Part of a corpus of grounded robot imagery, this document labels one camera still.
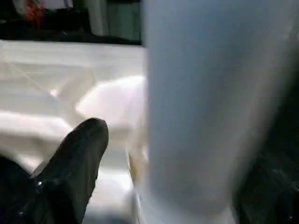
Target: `black object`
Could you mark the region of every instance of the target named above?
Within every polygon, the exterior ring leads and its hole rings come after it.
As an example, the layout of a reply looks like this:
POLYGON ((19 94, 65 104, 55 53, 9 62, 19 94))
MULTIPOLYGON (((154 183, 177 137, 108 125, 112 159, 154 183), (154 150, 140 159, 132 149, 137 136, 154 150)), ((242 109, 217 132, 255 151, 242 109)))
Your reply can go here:
POLYGON ((65 137, 40 175, 32 180, 25 177, 26 184, 7 202, 1 223, 82 223, 107 145, 105 121, 92 118, 81 123, 65 137))

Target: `gray cylinder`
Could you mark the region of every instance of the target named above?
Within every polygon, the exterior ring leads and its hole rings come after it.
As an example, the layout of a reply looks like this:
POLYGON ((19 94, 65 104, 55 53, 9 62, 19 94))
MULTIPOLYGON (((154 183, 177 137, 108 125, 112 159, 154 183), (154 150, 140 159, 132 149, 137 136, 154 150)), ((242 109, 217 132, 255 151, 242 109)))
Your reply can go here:
POLYGON ((218 214, 277 105, 294 1, 146 0, 148 192, 218 214))

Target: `gray pole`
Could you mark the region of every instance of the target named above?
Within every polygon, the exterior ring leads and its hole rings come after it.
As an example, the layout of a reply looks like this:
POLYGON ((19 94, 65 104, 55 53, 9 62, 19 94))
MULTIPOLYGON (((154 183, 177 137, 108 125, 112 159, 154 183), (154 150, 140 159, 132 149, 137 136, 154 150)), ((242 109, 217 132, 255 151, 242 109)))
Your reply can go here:
POLYGON ((285 83, 279 56, 294 2, 145 1, 148 223, 186 221, 178 213, 206 222, 227 209, 258 142, 249 130, 263 135, 285 83))

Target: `orange object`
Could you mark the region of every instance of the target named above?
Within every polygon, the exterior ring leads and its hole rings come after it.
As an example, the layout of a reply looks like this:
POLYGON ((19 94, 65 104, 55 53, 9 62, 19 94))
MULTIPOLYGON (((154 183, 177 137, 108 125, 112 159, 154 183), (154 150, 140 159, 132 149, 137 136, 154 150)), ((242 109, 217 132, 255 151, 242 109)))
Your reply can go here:
POLYGON ((40 29, 44 9, 43 1, 38 3, 35 0, 25 0, 25 7, 27 9, 26 19, 31 21, 32 28, 40 29))

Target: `white surface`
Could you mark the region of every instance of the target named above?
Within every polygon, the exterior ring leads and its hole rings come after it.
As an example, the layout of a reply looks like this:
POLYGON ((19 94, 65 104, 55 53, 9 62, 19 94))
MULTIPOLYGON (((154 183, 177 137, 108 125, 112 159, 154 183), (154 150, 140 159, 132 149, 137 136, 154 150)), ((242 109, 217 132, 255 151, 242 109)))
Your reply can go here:
POLYGON ((84 224, 131 214, 125 145, 142 115, 141 47, 0 42, 1 153, 32 172, 89 117, 106 120, 109 145, 84 224))

